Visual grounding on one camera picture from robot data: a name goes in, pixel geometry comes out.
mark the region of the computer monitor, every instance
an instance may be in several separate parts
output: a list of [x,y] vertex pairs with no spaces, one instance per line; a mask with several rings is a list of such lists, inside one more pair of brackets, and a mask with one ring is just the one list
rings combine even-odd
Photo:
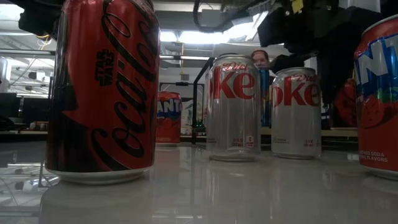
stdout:
[[0,115],[6,118],[18,117],[19,99],[17,93],[0,93]]
[[22,107],[24,123],[49,120],[49,100],[46,98],[24,98]]

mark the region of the fanta logo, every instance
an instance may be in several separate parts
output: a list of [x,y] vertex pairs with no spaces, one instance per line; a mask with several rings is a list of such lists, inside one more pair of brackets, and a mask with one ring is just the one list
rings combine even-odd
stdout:
[[242,64],[240,62],[226,62],[223,64],[224,71],[232,71],[232,70],[244,70],[248,69],[248,65]]
[[253,87],[256,85],[254,77],[249,73],[240,73],[233,77],[235,74],[235,72],[229,72],[221,80],[220,67],[215,68],[214,79],[210,80],[210,95],[213,96],[213,99],[219,99],[221,91],[227,98],[250,100],[254,97],[255,91]]
[[369,82],[371,75],[378,77],[392,73],[392,65],[397,63],[396,56],[398,56],[398,35],[371,43],[368,50],[355,62],[357,85]]
[[169,99],[157,102],[157,117],[178,118],[181,115],[181,100]]
[[[309,84],[306,87],[304,86],[305,83],[300,83],[296,88],[292,89],[292,77],[286,77],[284,80],[285,91],[277,86],[272,88],[272,104],[276,107],[283,102],[283,105],[290,106],[294,99],[298,105],[319,106],[320,100],[317,85]],[[301,89],[304,89],[303,96],[300,94]]]

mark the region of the diet coke can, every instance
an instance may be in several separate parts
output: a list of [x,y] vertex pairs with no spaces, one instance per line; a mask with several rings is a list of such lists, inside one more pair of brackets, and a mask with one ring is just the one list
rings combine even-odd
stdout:
[[318,78],[312,68],[287,68],[272,84],[272,151],[280,157],[311,159],[321,154]]
[[159,25],[149,0],[67,0],[60,16],[46,168],[109,184],[154,162]]
[[223,55],[209,71],[206,147],[221,161],[253,161],[260,152],[260,76],[251,58]]

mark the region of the can rim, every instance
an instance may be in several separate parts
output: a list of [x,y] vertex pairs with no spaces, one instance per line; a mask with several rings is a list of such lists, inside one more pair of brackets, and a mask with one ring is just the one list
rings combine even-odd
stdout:
[[154,10],[154,3],[152,2],[152,0],[146,0],[146,2],[148,2],[152,10]]
[[157,93],[158,93],[158,94],[159,94],[159,93],[175,93],[175,94],[177,94],[178,96],[180,95],[180,93],[177,93],[177,92],[174,92],[174,91],[158,91]]
[[367,31],[371,30],[372,28],[374,28],[374,27],[376,27],[376,26],[378,26],[378,25],[380,25],[380,24],[382,24],[382,23],[385,23],[385,22],[387,22],[387,21],[389,21],[389,20],[391,20],[391,19],[396,19],[396,18],[398,18],[398,14],[380,20],[379,22],[377,22],[377,23],[375,23],[375,24],[369,26],[369,27],[362,33],[362,36],[363,36]]
[[250,61],[252,60],[251,57],[246,56],[246,55],[227,53],[227,54],[222,54],[222,55],[218,56],[217,59],[215,60],[215,62],[218,61],[219,59],[226,58],[226,57],[242,57],[242,58],[249,59]]
[[315,73],[315,69],[313,69],[313,68],[308,68],[308,67],[292,67],[292,68],[285,68],[285,69],[282,69],[282,70],[278,71],[275,75],[276,75],[276,77],[278,77],[279,73],[286,72],[286,71],[288,71],[288,70],[293,70],[293,69],[305,69],[305,70],[310,70],[310,71],[312,71],[312,72]]

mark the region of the person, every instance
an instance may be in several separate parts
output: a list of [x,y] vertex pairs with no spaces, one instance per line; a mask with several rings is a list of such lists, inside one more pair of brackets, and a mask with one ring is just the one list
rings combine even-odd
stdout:
[[251,54],[251,58],[257,67],[269,68],[269,57],[265,50],[255,50]]

